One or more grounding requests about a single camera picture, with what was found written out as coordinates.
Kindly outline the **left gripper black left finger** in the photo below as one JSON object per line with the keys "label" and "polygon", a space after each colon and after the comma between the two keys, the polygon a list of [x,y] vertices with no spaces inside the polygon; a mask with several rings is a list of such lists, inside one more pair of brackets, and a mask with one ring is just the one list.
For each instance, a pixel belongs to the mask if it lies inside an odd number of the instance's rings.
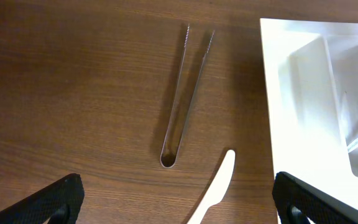
{"label": "left gripper black left finger", "polygon": [[79,174],[72,173],[0,211],[4,223],[75,224],[85,197]]}

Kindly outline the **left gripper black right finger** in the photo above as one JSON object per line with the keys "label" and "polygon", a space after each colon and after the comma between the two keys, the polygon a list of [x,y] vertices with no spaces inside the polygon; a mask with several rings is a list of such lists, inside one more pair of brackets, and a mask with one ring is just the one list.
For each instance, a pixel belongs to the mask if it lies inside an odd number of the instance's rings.
{"label": "left gripper black right finger", "polygon": [[358,210],[287,172],[276,174],[272,197],[284,224],[358,224]]}

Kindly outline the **white plastic knife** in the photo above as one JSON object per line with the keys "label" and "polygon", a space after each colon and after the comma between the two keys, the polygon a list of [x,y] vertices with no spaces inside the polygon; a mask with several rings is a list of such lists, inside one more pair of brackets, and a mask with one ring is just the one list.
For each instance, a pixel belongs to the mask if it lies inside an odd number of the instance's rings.
{"label": "white plastic knife", "polygon": [[193,212],[187,224],[200,224],[210,207],[216,205],[224,198],[234,172],[236,153],[230,149],[224,156],[213,181],[204,194],[201,202]]}

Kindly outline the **metal kitchen tongs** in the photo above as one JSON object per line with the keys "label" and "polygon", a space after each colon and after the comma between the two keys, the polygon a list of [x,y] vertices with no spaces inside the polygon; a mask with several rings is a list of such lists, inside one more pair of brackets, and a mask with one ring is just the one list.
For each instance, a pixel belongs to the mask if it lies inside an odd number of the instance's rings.
{"label": "metal kitchen tongs", "polygon": [[215,30],[207,30],[204,34],[205,43],[201,46],[200,62],[195,73],[184,71],[186,56],[190,47],[190,34],[191,26],[187,24],[183,27],[180,60],[175,70],[175,82],[170,95],[168,120],[160,150],[160,165],[165,169],[171,169],[177,163]]}

